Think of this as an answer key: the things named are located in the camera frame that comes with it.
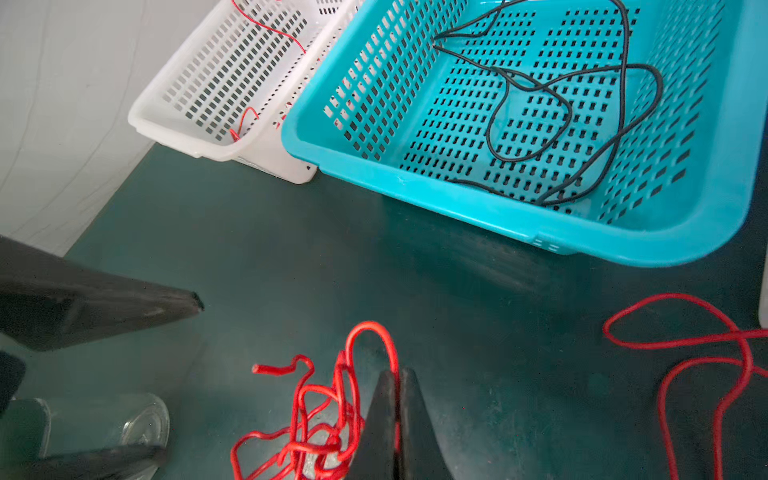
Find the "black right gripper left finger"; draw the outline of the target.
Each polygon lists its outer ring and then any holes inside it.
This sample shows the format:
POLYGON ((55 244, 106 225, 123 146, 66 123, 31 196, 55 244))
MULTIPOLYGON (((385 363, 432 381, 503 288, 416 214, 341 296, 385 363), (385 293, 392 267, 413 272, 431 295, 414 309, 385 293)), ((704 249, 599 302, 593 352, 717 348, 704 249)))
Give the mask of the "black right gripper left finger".
POLYGON ((360 444, 347 473, 348 480, 398 478, 397 414, 395 378, 385 370, 374 390, 360 444))

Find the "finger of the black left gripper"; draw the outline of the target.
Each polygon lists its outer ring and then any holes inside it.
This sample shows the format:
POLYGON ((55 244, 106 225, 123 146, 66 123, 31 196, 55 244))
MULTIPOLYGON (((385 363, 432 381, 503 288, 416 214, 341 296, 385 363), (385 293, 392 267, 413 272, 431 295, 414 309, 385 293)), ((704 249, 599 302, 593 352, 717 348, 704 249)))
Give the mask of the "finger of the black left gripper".
POLYGON ((88 269, 1 238, 1 332, 50 351, 196 316, 188 290, 88 269))
MULTIPOLYGON (((1 417, 21 386, 25 363, 1 354, 1 417)), ((167 462, 166 446, 123 445, 3 467, 3 479, 150 479, 167 462)))

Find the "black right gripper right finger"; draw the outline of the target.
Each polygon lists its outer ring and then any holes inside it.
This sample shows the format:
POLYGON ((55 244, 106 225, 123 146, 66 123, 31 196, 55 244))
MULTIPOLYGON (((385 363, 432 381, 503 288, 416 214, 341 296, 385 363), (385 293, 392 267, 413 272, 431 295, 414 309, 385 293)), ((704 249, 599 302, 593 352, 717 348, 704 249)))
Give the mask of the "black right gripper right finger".
POLYGON ((453 478, 441 452, 424 397, 413 369, 400 374, 400 479, 453 478))

